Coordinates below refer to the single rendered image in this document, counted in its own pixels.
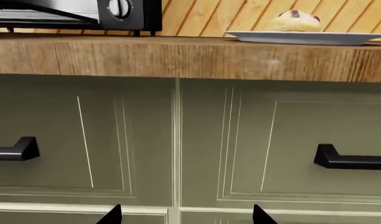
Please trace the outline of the wooden countertop slab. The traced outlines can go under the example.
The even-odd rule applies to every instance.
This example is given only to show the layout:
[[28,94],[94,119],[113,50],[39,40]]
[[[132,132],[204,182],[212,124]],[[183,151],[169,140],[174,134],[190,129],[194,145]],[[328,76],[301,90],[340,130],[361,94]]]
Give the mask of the wooden countertop slab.
[[381,42],[353,47],[2,33],[0,74],[381,83]]

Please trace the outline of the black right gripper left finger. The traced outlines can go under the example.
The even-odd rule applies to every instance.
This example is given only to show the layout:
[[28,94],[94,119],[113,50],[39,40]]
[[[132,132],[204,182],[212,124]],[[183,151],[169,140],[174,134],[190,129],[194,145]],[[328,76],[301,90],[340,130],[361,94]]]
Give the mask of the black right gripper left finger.
[[101,220],[96,224],[121,224],[122,213],[121,205],[116,205],[113,207]]

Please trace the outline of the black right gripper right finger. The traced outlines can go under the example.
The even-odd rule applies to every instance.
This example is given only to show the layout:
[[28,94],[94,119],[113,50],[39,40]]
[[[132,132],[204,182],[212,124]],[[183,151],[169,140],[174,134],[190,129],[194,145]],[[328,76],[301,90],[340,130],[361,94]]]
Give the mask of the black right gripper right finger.
[[254,205],[253,224],[277,224],[277,222],[272,219],[261,207]]

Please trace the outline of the scone with dark berries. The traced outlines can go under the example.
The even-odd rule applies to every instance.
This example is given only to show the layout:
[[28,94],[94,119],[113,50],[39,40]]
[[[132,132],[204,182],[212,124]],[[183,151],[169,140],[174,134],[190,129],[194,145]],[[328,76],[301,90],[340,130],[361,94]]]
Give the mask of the scone with dark berries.
[[272,31],[283,32],[320,32],[321,19],[299,10],[290,10],[279,14],[270,23]]

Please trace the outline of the grey round plate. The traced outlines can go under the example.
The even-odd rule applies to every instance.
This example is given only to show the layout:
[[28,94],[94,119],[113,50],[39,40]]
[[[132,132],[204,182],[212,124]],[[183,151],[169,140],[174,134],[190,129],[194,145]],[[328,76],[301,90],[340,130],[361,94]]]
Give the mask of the grey round plate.
[[282,32],[282,31],[226,31],[241,42],[265,44],[300,44],[361,46],[368,40],[379,39],[381,34],[335,32]]

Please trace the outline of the olive green drawer front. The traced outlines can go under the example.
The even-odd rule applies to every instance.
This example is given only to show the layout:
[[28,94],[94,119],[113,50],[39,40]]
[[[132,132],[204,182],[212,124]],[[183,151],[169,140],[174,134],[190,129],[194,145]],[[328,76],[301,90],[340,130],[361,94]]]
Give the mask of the olive green drawer front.
[[326,169],[317,146],[381,156],[381,83],[182,80],[184,207],[381,210],[381,171]]
[[0,202],[172,205],[174,80],[0,74]]

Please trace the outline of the black toaster oven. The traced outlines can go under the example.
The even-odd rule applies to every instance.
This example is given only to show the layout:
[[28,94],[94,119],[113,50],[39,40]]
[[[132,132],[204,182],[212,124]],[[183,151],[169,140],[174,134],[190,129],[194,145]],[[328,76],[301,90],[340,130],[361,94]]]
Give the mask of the black toaster oven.
[[110,0],[0,0],[0,28],[162,31],[162,0],[131,0],[133,11],[126,19],[108,10]]

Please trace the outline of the black timer knob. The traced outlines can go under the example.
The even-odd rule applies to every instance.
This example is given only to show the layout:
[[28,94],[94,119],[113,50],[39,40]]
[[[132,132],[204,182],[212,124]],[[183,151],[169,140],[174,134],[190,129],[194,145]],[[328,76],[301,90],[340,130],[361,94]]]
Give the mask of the black timer knob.
[[110,0],[108,10],[115,18],[126,19],[132,14],[133,3],[131,0]]

